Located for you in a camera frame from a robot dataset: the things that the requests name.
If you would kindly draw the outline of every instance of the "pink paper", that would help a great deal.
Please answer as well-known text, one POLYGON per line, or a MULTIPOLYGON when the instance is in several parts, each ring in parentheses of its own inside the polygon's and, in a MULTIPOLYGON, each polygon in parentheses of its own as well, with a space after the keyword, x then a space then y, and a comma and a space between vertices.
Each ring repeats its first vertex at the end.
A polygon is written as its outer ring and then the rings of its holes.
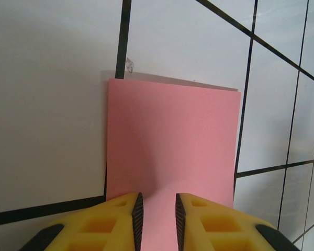
POLYGON ((232 207, 241 94, 110 79, 107 199, 142 192, 142 251, 178 250, 175 194, 232 207))

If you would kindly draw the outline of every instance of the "grid pattern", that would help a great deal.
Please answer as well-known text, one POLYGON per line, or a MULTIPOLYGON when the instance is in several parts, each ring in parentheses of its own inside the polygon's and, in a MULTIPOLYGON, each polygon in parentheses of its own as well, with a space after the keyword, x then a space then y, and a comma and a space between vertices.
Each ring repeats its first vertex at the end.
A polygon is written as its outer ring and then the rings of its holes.
MULTIPOLYGON (((299 58, 298 64, 295 63, 294 61, 292 61, 291 59, 289 59, 287 56, 285 56, 281 52, 279 52, 277 49, 275 49, 273 46, 268 44, 266 41, 264 41, 258 35, 256 35, 255 28, 256 28, 256 18, 257 18, 257 7, 258 7, 259 1, 260 0, 254 1, 253 21, 252 21, 251 30, 249 30, 244 25, 242 25, 241 23, 236 21, 230 15, 226 14, 224 11, 222 11, 220 8, 218 8, 216 5, 214 5, 210 1, 208 1, 208 0, 196 0, 197 4, 201 4, 205 8, 210 10, 212 15, 219 16, 221 19, 223 19, 224 21, 226 21, 230 25, 234 26, 235 28, 237 28, 238 30, 240 30, 242 33, 244 33, 245 35, 247 35, 250 38, 249 54, 248 54, 248 61, 247 61, 247 67, 246 67, 246 78, 245 78, 244 93, 243 93, 244 96, 243 96, 243 104, 242 104, 242 111, 241 111, 240 130, 239 130, 239 138, 238 138, 238 147, 237 147, 237 155, 236 155, 236 162, 235 162, 234 188, 236 187, 238 179, 242 179, 244 177, 255 176, 255 175, 263 174, 263 173, 274 172, 277 170, 284 170, 284 180, 283 180, 283 186, 282 186, 282 190, 281 190, 281 202, 280 202, 278 224, 277 224, 277 227, 279 229, 280 224, 281 224, 282 207, 283 207, 286 176, 287 176, 288 169, 293 168, 293 167, 297 167, 297 166, 304 166, 307 164, 312 165, 311 177, 310 177, 311 180, 310 180, 309 192, 308 192, 306 218, 307 218, 307 214, 308 214, 309 198, 311 195, 311 185, 312 185, 313 174, 314 174, 314 153, 313 153, 312 159, 309 159, 307 161, 289 163, 289 154, 290 154, 291 139, 292 139, 292 134, 293 134, 293 125, 294 125, 294 120, 295 120, 297 95, 299 93, 298 92, 299 79, 301 78, 301 74, 304 74, 307 78, 314 81, 314 76, 312 74, 310 74, 309 72, 307 72, 304 68, 301 67, 302 53, 303 53, 304 41, 305 41, 305 32, 307 29, 308 7, 309 7, 310 0, 307 0, 307 7, 306 7, 305 21, 304 21, 302 42, 301 42, 301 50, 300 50, 300 58, 299 58), (243 129, 244 129, 244 120, 245 120, 245 115, 246 115, 246 111, 247 111, 247 95, 248 95, 248 89, 251 88, 249 86, 249 81, 250 81, 249 79, 250 79, 250 75, 251 75, 251 62, 252 62, 252 55, 253 55, 252 53, 253 53, 253 47, 254 47, 255 42, 260 44, 261 46, 263 46, 265 49, 267 49, 268 51, 270 51, 271 53, 273 53, 274 55, 276 55, 280 59, 282 59, 288 65, 292 66, 294 69, 297 70, 298 73, 297 73, 296 88, 295 88, 295 94, 294 94, 293 113, 292 113, 291 122, 290 122, 290 133, 289 133, 289 141, 288 141, 288 148, 287 148, 285 164, 239 172, 238 167, 239 167, 240 155, 241 155, 241 149, 242 149, 242 136, 243 136, 243 129)), ((131 0, 123 0, 115 78, 124 78, 125 77, 127 46, 128 46, 129 27, 130 27, 130 14, 131 14, 131 0)), ((37 217, 46 216, 46 215, 52 215, 52 214, 57 214, 57 213, 87 208, 87 207, 99 204, 101 202, 104 202, 106 200, 106 186, 105 186, 104 194, 105 195, 103 195, 103 196, 98 196, 98 197, 93 197, 93 198, 66 201, 66 202, 48 204, 48 205, 44 205, 44 206, 37 206, 37 207, 31 207, 31 208, 24 208, 24 209, 0 212, 0 225, 6 224, 6 223, 11 223, 11 222, 16 222, 16 221, 22 221, 22 220, 26 220, 26 219, 37 218, 37 217)), ((313 227, 314 227, 314 224, 312 224, 311 226, 307 226, 306 220, 305 220, 304 232, 294 240, 294 243, 296 243, 297 241, 299 241, 301 239, 303 240, 303 237, 309 231, 311 231, 313 229, 313 227)))

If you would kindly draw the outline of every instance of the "yellow plastic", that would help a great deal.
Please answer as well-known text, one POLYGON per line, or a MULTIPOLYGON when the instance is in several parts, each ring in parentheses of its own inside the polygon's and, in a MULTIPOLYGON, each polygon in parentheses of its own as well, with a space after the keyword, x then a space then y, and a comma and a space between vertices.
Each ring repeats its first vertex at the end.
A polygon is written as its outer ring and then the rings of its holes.
POLYGON ((45 251, 134 251, 131 213, 138 193, 129 193, 52 222, 63 230, 45 251))
POLYGON ((268 222, 189 193, 180 197, 186 213, 184 251, 275 251, 255 228, 273 227, 268 222))

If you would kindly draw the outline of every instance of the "black rubber pad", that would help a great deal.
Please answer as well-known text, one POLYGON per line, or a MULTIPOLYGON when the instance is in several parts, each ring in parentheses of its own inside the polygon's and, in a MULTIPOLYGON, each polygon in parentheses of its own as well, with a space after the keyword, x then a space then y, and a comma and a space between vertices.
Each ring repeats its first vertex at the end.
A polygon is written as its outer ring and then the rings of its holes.
POLYGON ((300 251, 278 230, 266 225, 257 225, 256 229, 276 251, 300 251))
POLYGON ((38 232, 19 251, 44 251, 64 228, 63 224, 56 224, 38 232))
POLYGON ((177 226, 177 238, 178 238, 178 250, 184 250, 185 240, 185 221, 186 213, 180 194, 176 194, 176 226, 177 226))
POLYGON ((135 251, 141 250, 142 231, 143 231, 143 195, 139 193, 131 213, 132 228, 134 232, 135 251))

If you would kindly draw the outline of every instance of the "pink sheet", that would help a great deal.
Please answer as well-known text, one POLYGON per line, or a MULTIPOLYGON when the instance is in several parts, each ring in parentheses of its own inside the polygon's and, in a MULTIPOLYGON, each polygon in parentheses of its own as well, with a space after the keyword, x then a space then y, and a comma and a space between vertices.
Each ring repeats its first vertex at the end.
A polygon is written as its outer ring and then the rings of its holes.
POLYGON ((110 79, 107 199, 142 192, 142 251, 178 250, 175 194, 232 207, 241 94, 110 79))

